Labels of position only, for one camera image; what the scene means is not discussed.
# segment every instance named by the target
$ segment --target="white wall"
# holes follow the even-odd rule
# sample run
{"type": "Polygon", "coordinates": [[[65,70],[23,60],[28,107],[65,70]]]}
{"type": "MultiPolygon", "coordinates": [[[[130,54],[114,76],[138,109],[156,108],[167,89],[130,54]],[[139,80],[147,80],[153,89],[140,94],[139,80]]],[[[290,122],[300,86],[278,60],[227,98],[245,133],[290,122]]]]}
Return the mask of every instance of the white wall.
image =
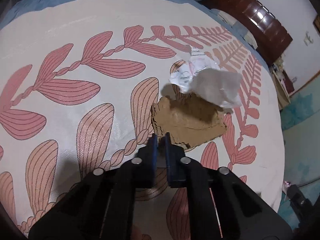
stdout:
{"type": "Polygon", "coordinates": [[[320,36],[313,26],[316,11],[309,0],[258,0],[286,28],[293,38],[285,51],[285,70],[292,79],[297,77],[294,88],[302,87],[320,70],[320,36]],[[306,31],[314,43],[306,46],[306,31]]]}

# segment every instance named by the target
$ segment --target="wooden headboard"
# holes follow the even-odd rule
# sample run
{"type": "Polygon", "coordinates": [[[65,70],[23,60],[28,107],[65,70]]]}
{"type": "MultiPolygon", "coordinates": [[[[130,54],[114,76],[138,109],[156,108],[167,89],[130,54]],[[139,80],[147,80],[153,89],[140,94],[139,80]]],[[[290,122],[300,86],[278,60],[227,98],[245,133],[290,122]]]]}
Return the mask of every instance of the wooden headboard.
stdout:
{"type": "Polygon", "coordinates": [[[255,37],[257,51],[271,66],[292,41],[281,23],[257,0],[203,0],[209,9],[225,11],[241,22],[255,37]]]}

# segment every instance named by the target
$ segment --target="brown cardboard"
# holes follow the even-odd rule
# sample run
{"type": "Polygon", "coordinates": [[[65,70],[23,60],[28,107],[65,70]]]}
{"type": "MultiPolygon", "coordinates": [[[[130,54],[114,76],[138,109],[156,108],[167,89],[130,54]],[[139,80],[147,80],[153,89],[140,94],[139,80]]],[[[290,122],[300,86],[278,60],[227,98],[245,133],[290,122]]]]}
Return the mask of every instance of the brown cardboard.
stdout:
{"type": "Polygon", "coordinates": [[[175,101],[161,97],[151,107],[152,125],[158,137],[169,132],[171,142],[190,149],[221,136],[227,131],[222,108],[192,94],[175,101]]]}

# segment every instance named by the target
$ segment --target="cardboard piece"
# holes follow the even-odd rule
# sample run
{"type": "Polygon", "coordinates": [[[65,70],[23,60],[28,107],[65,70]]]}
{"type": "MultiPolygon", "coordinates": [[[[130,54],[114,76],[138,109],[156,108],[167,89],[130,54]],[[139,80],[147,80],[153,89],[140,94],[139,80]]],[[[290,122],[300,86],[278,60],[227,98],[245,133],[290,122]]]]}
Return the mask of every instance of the cardboard piece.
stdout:
{"type": "Polygon", "coordinates": [[[161,97],[151,107],[152,125],[159,138],[170,133],[171,142],[185,150],[199,146],[227,131],[222,108],[192,94],[175,101],[161,97]]]}

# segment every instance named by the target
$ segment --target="white plastic wrapper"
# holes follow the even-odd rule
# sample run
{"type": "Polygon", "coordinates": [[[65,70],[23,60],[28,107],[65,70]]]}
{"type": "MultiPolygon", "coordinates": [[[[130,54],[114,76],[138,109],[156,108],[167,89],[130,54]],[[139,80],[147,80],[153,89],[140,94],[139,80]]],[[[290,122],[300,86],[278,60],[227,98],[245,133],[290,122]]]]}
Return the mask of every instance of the white plastic wrapper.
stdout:
{"type": "Polygon", "coordinates": [[[178,85],[183,94],[195,93],[222,108],[241,105],[239,97],[241,74],[219,67],[219,60],[212,60],[199,49],[192,48],[188,62],[170,75],[170,83],[178,85]]]}

